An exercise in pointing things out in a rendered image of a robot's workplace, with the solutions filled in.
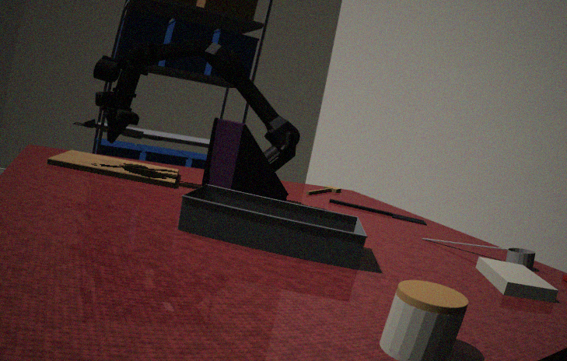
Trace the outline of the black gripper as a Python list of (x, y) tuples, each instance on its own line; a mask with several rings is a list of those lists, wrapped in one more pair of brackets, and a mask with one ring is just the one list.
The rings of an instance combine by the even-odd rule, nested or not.
[(118, 107), (115, 109), (113, 105), (102, 105), (101, 110), (107, 110), (105, 118), (107, 119), (107, 126), (111, 127), (111, 130), (107, 131), (107, 141), (109, 143), (114, 143), (120, 133), (129, 125), (138, 125), (139, 117), (135, 112), (131, 112), (131, 102), (133, 98), (136, 98), (135, 89), (128, 89), (116, 85), (112, 91), (117, 93), (120, 90), (120, 98)]

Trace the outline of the grey cylindrical container with tan lid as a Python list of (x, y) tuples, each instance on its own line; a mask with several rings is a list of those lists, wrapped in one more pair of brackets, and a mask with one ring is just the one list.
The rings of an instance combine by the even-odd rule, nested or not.
[(466, 296), (441, 284), (398, 284), (381, 349), (399, 361), (447, 361), (468, 305)]

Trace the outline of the dark grey spatula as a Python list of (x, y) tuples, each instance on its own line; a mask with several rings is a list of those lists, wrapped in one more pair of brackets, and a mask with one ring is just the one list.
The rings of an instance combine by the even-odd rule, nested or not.
[(353, 208), (362, 209), (362, 210), (366, 210), (366, 211), (369, 211), (369, 212), (375, 212), (375, 213), (378, 213), (378, 214), (381, 214), (381, 215), (384, 214), (384, 215), (392, 216), (392, 218), (395, 218), (395, 219), (407, 220), (409, 222), (413, 222), (413, 223), (417, 223), (417, 224), (421, 223), (421, 224), (427, 225), (425, 223), (425, 221), (420, 220), (420, 219), (415, 219), (415, 218), (406, 217), (406, 216), (400, 216), (400, 215), (394, 214), (392, 212), (385, 212), (385, 211), (381, 211), (381, 210), (378, 210), (378, 209), (372, 209), (372, 208), (365, 207), (365, 206), (362, 206), (362, 205), (340, 202), (340, 201), (336, 201), (336, 200), (333, 200), (333, 199), (330, 200), (330, 203), (334, 203), (334, 204), (337, 204), (337, 205), (343, 205), (343, 206), (347, 206), (347, 207), (350, 206), (350, 207), (353, 207)]

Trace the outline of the light wooden board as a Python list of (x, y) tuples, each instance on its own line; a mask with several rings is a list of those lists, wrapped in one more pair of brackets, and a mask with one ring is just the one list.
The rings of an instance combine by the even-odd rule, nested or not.
[(175, 188), (179, 169), (137, 163), (88, 152), (67, 151), (47, 158), (47, 164)]

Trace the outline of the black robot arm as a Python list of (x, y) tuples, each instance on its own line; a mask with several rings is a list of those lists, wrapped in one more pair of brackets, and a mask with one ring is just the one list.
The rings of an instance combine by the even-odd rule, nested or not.
[[(201, 38), (200, 40), (158, 45), (149, 42), (134, 43), (117, 57), (118, 60), (103, 55), (95, 65), (93, 78), (115, 82), (120, 76), (117, 85), (136, 89), (140, 75), (148, 75), (145, 67), (158, 61), (196, 55), (203, 57), (224, 80), (234, 85), (264, 123), (268, 131), (264, 137), (271, 143), (271, 147), (263, 154), (274, 172), (290, 161), (296, 155), (299, 131), (271, 107), (246, 74), (238, 54), (209, 39)], [(117, 93), (97, 92), (95, 103), (98, 107), (113, 105), (116, 109), (120, 95), (120, 90)]]

